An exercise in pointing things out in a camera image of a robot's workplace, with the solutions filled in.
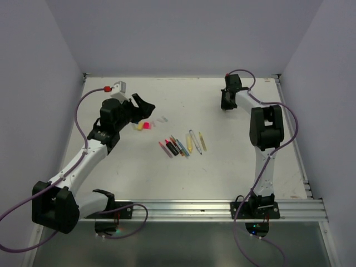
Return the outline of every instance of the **red cap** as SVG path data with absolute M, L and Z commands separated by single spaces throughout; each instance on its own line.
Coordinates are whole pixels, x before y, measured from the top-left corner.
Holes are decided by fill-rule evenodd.
M 104 92 L 111 92 L 112 88 L 110 86 L 104 86 Z

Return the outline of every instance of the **white table surface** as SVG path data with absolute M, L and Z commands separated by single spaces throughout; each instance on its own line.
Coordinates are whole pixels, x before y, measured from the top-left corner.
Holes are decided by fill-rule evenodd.
M 119 80 L 127 83 L 127 95 L 138 93 L 156 106 L 147 121 L 165 116 L 168 122 L 155 121 L 156 127 L 141 132 L 127 125 L 116 147 L 88 176 L 78 195 L 103 189 L 117 199 L 221 200 L 249 192 L 255 176 L 250 116 L 242 108 L 220 109 L 223 78 L 88 78 L 83 93 Z M 249 86 L 252 79 L 242 81 Z M 264 101 L 280 100 L 273 79 L 259 78 L 253 92 Z M 99 92 L 83 101 L 78 120 L 84 133 L 92 130 L 101 102 L 107 97 Z M 286 120 L 284 127 L 285 142 L 290 139 Z M 190 129 L 196 135 L 199 131 L 203 134 L 207 152 L 200 155 L 194 148 L 189 159 L 180 155 L 170 159 L 158 141 L 174 135 L 186 145 L 185 134 Z M 82 145 L 80 134 L 73 128 L 65 164 Z M 277 154 L 274 190 L 277 199 L 306 199 L 292 145 Z

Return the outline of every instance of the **white wall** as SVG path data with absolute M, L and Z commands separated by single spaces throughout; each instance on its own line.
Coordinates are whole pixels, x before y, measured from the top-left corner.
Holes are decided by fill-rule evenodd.
M 0 213 L 59 168 L 82 75 L 42 0 L 0 3 Z M 0 223 L 0 242 L 25 248 L 31 204 Z M 0 266 L 24 254 L 0 251 Z
M 324 0 L 282 75 L 311 189 L 324 199 L 344 266 L 356 262 L 355 14 L 354 0 Z
M 281 73 L 322 0 L 46 0 L 95 75 Z

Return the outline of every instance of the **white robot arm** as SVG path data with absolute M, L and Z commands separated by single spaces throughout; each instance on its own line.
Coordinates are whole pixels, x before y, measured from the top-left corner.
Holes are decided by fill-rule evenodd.
M 244 203 L 245 207 L 239 214 L 241 219 L 263 219 L 268 214 L 273 219 L 278 219 L 279 212 L 274 202 L 273 169 L 276 153 L 274 151 L 280 146 L 284 139 L 282 110 L 278 105 L 265 106 L 256 102 L 250 95 L 248 87 L 243 87 L 241 79 L 237 74 L 225 76 L 225 89 L 222 91 L 221 108 L 232 110 L 238 106 L 242 107 L 251 116 L 250 141 L 256 151 L 255 181 L 260 175 L 266 160 L 269 164 L 262 173 L 256 186 L 251 193 L 249 201 Z M 236 210 L 237 202 L 231 204 L 231 210 Z
M 114 195 L 103 190 L 93 190 L 81 198 L 76 197 L 76 194 L 90 172 L 115 147 L 120 139 L 119 132 L 130 122 L 139 122 L 148 118 L 155 106 L 143 101 L 138 94 L 133 94 L 132 97 L 138 105 L 135 107 L 125 96 L 124 82 L 120 81 L 113 87 L 105 87 L 105 89 L 106 92 L 110 91 L 111 98 L 103 101 L 100 118 L 96 120 L 93 130 L 87 137 L 87 145 L 84 145 L 56 176 L 48 182 L 39 181 L 33 187 L 34 195 L 62 179 L 55 187 L 32 200 L 34 223 L 67 234 L 73 230 L 79 219 L 118 207 Z

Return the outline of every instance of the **black mounting plate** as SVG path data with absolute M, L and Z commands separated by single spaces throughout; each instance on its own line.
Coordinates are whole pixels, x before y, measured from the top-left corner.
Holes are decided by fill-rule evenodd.
M 241 201 L 230 203 L 231 218 L 235 217 L 235 213 L 240 206 Z M 251 210 L 248 202 L 244 202 L 238 214 L 238 219 L 264 219 L 269 215 L 269 219 L 280 219 L 278 203 L 274 202 L 273 207 L 265 207 L 261 209 Z
M 133 204 L 133 202 L 129 202 L 129 201 L 122 201 L 122 202 L 115 202 L 115 208 L 114 209 L 118 209 L 120 207 L 124 207 L 127 205 Z M 131 219 L 132 218 L 132 212 L 133 212 L 134 207 L 130 207 L 124 210 L 120 210 L 118 212 L 113 212 L 113 213 L 109 213 L 109 214 L 91 214 L 89 216 L 87 216 L 87 219 L 114 219 L 115 218 L 115 213 L 120 213 L 120 220 L 121 219 Z

